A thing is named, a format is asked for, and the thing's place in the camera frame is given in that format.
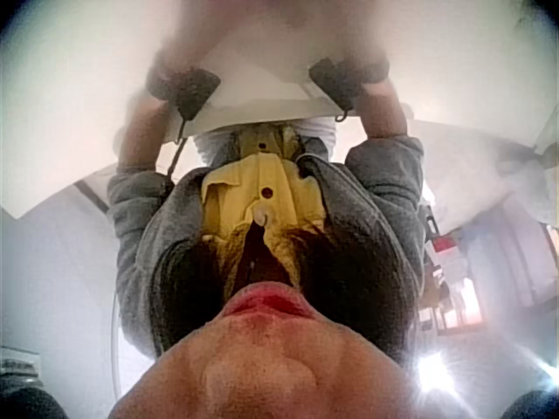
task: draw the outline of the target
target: mouth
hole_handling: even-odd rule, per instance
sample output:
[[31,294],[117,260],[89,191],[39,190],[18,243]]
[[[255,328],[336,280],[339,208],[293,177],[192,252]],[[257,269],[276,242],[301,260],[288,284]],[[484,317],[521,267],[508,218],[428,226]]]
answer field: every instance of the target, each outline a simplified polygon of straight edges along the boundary
[[259,282],[239,291],[225,305],[218,318],[247,314],[269,314],[282,319],[321,319],[321,315],[291,286]]

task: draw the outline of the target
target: white cloth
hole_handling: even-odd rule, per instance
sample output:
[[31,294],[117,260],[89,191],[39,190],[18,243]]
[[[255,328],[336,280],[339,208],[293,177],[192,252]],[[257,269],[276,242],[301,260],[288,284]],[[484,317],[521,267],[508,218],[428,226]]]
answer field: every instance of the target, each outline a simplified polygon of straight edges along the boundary
[[[328,159],[332,158],[335,146],[335,120],[333,117],[309,118],[306,120],[287,121],[295,132],[302,137],[320,138],[328,149]],[[238,127],[219,128],[209,133],[194,136],[194,144],[202,161],[210,165],[217,151],[231,139],[231,134]]]

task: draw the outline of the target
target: red object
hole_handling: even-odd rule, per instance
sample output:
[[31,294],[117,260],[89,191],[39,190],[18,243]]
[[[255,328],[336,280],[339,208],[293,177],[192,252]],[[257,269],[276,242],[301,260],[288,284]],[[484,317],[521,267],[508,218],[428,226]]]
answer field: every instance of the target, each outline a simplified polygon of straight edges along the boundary
[[452,247],[456,247],[456,242],[450,236],[435,237],[432,239],[435,252],[448,251]]

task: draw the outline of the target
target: man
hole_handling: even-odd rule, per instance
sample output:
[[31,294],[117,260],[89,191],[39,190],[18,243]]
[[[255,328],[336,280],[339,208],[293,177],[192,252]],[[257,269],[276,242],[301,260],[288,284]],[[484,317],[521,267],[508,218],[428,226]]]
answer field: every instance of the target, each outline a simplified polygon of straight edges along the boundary
[[[190,72],[219,39],[203,48],[200,31],[238,24],[252,3],[199,2],[210,22],[179,31],[163,72]],[[375,74],[371,4],[324,7],[359,74],[368,135],[345,165],[296,123],[249,125],[175,186],[155,172],[172,104],[137,107],[109,186],[117,292],[125,334],[159,359],[111,417],[419,415],[404,369],[422,289],[423,150]]]

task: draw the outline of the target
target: button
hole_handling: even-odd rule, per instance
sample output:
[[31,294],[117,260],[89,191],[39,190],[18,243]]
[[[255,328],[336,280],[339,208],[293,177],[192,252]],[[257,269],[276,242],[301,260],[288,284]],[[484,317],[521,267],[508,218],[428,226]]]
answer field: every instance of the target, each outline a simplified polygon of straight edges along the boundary
[[263,188],[260,191],[260,194],[262,194],[265,199],[270,199],[273,196],[273,190],[271,190],[270,188]]

